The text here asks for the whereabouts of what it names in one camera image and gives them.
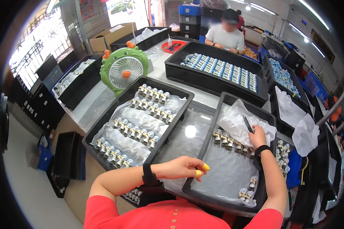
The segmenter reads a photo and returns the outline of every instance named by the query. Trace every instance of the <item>man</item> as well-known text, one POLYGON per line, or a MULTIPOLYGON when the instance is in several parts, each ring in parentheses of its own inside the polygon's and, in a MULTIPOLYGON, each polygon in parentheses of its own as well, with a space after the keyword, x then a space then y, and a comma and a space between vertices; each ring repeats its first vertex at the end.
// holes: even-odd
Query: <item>man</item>
POLYGON ((239 15, 233 9, 223 12, 221 24, 213 25, 206 34, 205 43, 243 55, 245 38, 238 30, 239 15))
POLYGON ((237 14, 239 15, 239 23, 238 23, 238 28, 242 32, 242 25, 245 24, 245 21, 243 20, 243 17, 241 16, 241 11, 237 10, 237 14))

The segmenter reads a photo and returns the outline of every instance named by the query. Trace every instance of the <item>cardboard box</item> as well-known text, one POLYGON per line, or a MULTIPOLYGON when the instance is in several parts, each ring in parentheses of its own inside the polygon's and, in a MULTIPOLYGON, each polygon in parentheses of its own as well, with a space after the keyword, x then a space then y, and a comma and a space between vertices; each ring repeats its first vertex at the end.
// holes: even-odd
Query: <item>cardboard box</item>
POLYGON ((110 44, 115 42, 116 40, 132 33, 132 24, 130 23, 123 23, 116 26, 113 26, 105 31, 95 35, 91 39, 89 39, 89 43, 93 52, 104 52, 106 49, 111 50, 110 44))

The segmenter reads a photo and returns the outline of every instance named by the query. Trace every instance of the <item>plastic bag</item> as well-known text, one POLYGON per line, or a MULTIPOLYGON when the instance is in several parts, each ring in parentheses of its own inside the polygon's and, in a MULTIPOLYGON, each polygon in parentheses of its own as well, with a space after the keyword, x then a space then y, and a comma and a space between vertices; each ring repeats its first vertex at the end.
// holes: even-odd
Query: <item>plastic bag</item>
POLYGON ((249 112, 240 99, 237 99, 233 103, 233 105, 227 110, 225 115, 222 116, 221 120, 218 119, 217 124, 221 126, 225 131, 228 131, 235 140, 239 141, 243 145, 253 147, 248 136, 248 128, 243 121, 243 116, 247 118, 251 126, 262 126, 266 134, 266 144, 270 145, 270 142, 275 139, 277 128, 275 126, 270 126, 267 122, 262 121, 254 114, 249 112))
POLYGON ((279 117, 292 127, 296 127, 299 121, 306 115, 306 112, 297 106, 290 95, 275 86, 279 107, 279 117))
POLYGON ((310 114, 306 114, 294 129, 292 140, 301 157, 306 157, 318 145, 319 126, 310 114))

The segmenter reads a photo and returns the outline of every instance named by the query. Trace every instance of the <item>metal pole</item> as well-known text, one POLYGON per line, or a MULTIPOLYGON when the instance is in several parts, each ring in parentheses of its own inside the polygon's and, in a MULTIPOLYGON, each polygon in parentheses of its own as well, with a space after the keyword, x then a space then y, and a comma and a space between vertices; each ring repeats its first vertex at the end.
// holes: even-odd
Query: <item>metal pole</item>
POLYGON ((336 130, 332 132, 332 135, 335 136, 337 133, 339 133, 344 128, 344 122, 339 126, 336 127, 336 130))
POLYGON ((326 113, 326 115, 324 117, 322 117, 316 123, 316 125, 320 126, 320 125, 324 124, 326 122, 326 120, 328 120, 330 118, 330 116, 334 113, 335 109, 340 106, 340 103, 343 101, 343 99, 344 99, 344 91, 343 91, 342 95, 340 96, 340 98, 338 99, 338 101, 334 104, 334 106, 329 110, 329 112, 326 113))
POLYGON ((74 0, 75 1, 75 9, 77 11, 77 17, 78 17, 78 22, 79 22, 79 29, 81 36, 83 37, 84 43, 86 48, 88 49, 89 54, 93 54, 91 45, 89 44, 88 38, 85 36, 85 30, 84 30, 84 25, 83 25, 83 19, 81 17, 81 12, 80 12, 80 5, 79 5, 79 0, 74 0))

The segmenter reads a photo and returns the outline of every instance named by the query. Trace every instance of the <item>woman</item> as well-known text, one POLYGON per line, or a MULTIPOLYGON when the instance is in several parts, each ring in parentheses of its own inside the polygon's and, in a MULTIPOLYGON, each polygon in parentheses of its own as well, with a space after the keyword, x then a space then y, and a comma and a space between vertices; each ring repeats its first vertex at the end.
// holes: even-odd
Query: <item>woman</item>
MULTIPOLYGON (((258 125, 253 128, 255 133, 249 133, 249 137, 255 148, 266 145, 263 128, 258 125)), ((260 157, 268 198, 245 228, 279 229, 288 198, 285 180, 270 150, 263 150, 260 157)), ((153 164, 150 168, 157 178, 196 177, 198 181, 210 170, 201 160, 188 156, 153 164)), ((142 185, 143 175, 142 166, 111 170, 99 175, 87 200, 84 228, 230 228, 222 219, 183 199, 149 204, 119 216, 116 196, 142 185)))

